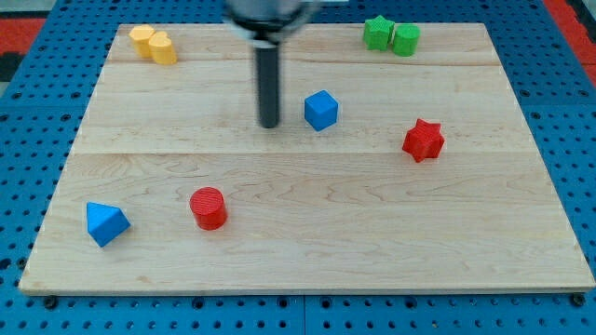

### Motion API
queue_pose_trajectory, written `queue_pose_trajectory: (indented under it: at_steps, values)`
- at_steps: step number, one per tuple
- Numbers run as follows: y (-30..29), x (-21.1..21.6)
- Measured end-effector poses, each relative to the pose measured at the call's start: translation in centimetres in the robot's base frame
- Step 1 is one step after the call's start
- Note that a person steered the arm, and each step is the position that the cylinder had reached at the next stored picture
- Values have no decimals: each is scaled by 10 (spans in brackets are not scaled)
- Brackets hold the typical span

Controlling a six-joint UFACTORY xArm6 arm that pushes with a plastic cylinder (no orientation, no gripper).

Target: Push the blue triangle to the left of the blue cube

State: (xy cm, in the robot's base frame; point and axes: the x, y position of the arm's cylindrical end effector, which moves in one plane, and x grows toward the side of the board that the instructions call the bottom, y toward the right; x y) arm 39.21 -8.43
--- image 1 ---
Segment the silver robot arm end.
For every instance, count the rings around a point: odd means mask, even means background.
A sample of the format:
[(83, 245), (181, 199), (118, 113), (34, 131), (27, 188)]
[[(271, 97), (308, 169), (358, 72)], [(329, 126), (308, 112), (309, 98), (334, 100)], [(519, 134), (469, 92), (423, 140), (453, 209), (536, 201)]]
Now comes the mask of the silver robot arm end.
[(310, 22), (315, 0), (224, 0), (223, 21), (257, 48), (274, 48)]

